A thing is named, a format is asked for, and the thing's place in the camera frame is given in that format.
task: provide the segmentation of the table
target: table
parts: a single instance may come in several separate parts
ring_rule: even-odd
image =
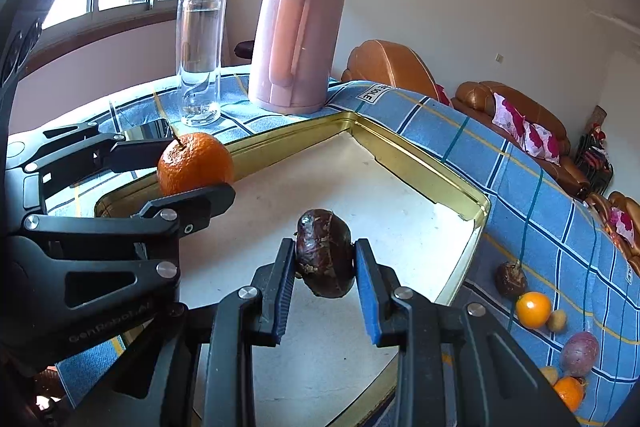
[[[558,365],[559,351],[583,329],[600,341],[601,357],[587,377],[586,397],[577,411],[585,425],[604,425],[640,376],[640,280],[587,210],[567,196],[523,151],[482,124],[420,94],[390,89],[373,102],[363,95],[372,84],[354,81],[330,87],[325,107],[312,115],[283,116],[254,107],[246,96],[248,66],[226,68],[222,80],[223,118],[206,128],[230,142],[304,118],[341,110],[366,115],[438,158],[490,199],[492,211],[457,304],[482,302],[510,331],[539,366]],[[178,133],[190,129],[179,122],[177,77],[132,87],[80,107],[47,124],[97,121],[104,132],[163,116]],[[68,188],[47,201],[51,214],[92,217],[95,201],[145,172],[105,174]],[[529,288],[545,293],[554,308],[568,315],[561,333],[529,331],[517,319],[510,324],[512,304],[493,284],[495,267],[521,259]],[[60,363],[72,402],[77,402],[122,351],[106,343],[89,354]]]

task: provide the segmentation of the orange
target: orange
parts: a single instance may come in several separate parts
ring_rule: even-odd
[[[530,330],[541,328],[551,315],[551,301],[540,292],[527,292],[516,302],[518,320]]]
[[[584,389],[574,377],[561,378],[556,382],[554,389],[571,412],[578,409],[584,398]]]
[[[158,183],[165,196],[233,181],[234,162],[229,151],[205,132],[175,139],[158,162]]]

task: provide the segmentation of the water bottle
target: water bottle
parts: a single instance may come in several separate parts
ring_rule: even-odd
[[[220,118],[220,55],[226,0],[178,0],[175,69],[180,119],[188,126]]]

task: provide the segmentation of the pillow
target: pillow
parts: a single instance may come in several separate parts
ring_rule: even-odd
[[[524,117],[513,107],[505,97],[494,92],[495,116],[494,125],[507,131],[516,140],[521,149],[524,149]]]
[[[626,239],[629,245],[633,245],[635,239],[634,224],[631,222],[631,217],[626,212],[620,210],[616,206],[612,206],[609,223],[619,235]]]
[[[444,92],[444,87],[442,87],[440,84],[435,84],[435,86],[436,92],[438,93],[438,102],[443,103],[444,105],[448,105],[449,107],[453,107],[453,105],[451,105],[449,97],[447,96],[447,93]]]
[[[560,147],[556,137],[537,123],[524,121],[524,147],[527,154],[560,165]]]

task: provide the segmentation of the brown leather sofa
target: brown leather sofa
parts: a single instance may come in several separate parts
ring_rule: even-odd
[[[474,120],[517,144],[513,137],[492,123],[495,116],[494,92],[505,97],[524,117],[532,123],[540,124],[551,131],[560,146],[560,165],[540,158],[533,158],[570,196],[583,200],[589,193],[589,181],[569,158],[571,143],[566,136],[566,129],[549,110],[538,102],[531,100],[512,87],[500,82],[465,82],[460,84],[456,97],[451,100],[453,107]]]
[[[431,71],[411,48],[396,42],[365,41],[351,51],[341,81],[370,80],[419,92],[439,102]]]
[[[631,268],[640,276],[640,204],[638,204],[636,200],[627,198],[622,192],[616,190],[610,193],[608,199],[596,194],[596,192],[592,192],[587,196],[585,201],[596,210],[604,230],[606,230],[612,238],[613,243],[623,253],[625,259],[631,265]],[[634,226],[634,243],[632,245],[609,224],[611,209],[614,206],[626,212],[631,218]]]

